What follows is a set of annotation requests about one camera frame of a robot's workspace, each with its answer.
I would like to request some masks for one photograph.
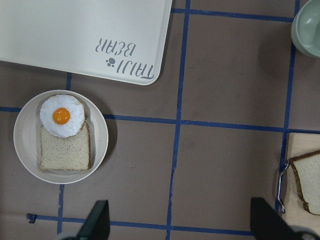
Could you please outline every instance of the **paw print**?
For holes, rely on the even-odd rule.
[[[105,60],[105,62],[107,63],[108,67],[114,67],[116,60],[112,57],[109,58],[109,60]]]

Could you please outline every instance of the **bread slice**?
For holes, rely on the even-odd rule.
[[[320,215],[320,150],[290,158],[297,194],[303,208]]]
[[[83,123],[74,136],[60,138],[50,134],[42,125],[41,170],[87,170],[90,166],[89,126]]]

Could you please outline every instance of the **orange egg yolk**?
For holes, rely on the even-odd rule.
[[[70,119],[70,112],[64,107],[59,107],[53,112],[52,119],[56,124],[66,124]]]

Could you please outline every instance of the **metal handle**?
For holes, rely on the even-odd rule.
[[[289,162],[288,162],[288,161],[285,161],[285,163],[284,163],[284,169],[283,169],[282,172],[280,173],[279,179],[278,179],[277,200],[278,200],[278,202],[280,203],[281,211],[282,211],[282,213],[284,213],[284,214],[286,213],[286,209],[285,209],[285,206],[284,206],[283,202],[282,202],[281,199],[280,199],[280,193],[281,193],[282,176],[283,176],[283,174],[285,173],[285,171],[288,169],[288,167],[289,167]]]

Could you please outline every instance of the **black object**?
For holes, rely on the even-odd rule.
[[[108,200],[96,201],[76,237],[62,240],[107,240],[110,233]]]
[[[257,240],[320,240],[311,232],[293,231],[262,197],[251,199],[250,228]]]

